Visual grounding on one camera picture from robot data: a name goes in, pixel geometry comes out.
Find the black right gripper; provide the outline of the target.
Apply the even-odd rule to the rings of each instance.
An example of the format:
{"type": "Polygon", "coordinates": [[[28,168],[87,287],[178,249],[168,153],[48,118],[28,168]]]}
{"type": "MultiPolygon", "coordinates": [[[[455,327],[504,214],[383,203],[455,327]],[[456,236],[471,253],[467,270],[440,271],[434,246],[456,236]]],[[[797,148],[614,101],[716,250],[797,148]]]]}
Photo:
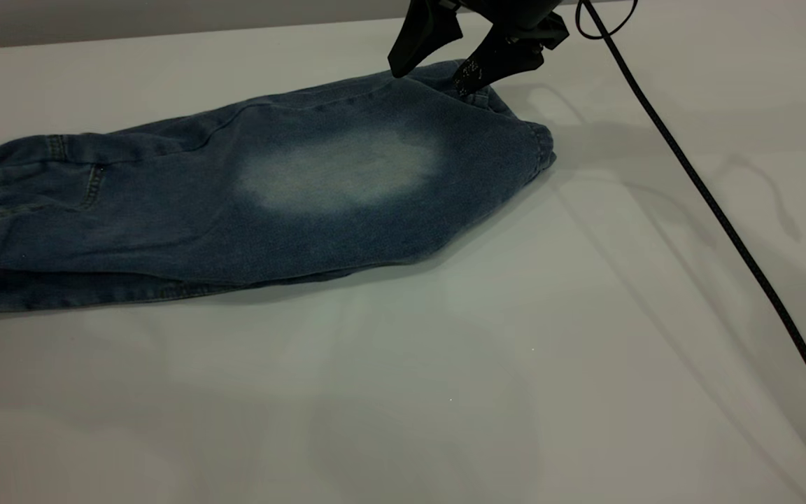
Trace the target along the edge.
{"type": "Polygon", "coordinates": [[[453,76],[458,95],[468,96],[499,80],[534,71],[544,47],[554,49],[570,33],[556,13],[560,1],[410,1],[389,53],[390,72],[403,78],[438,49],[462,38],[460,5],[493,26],[453,76]]]}

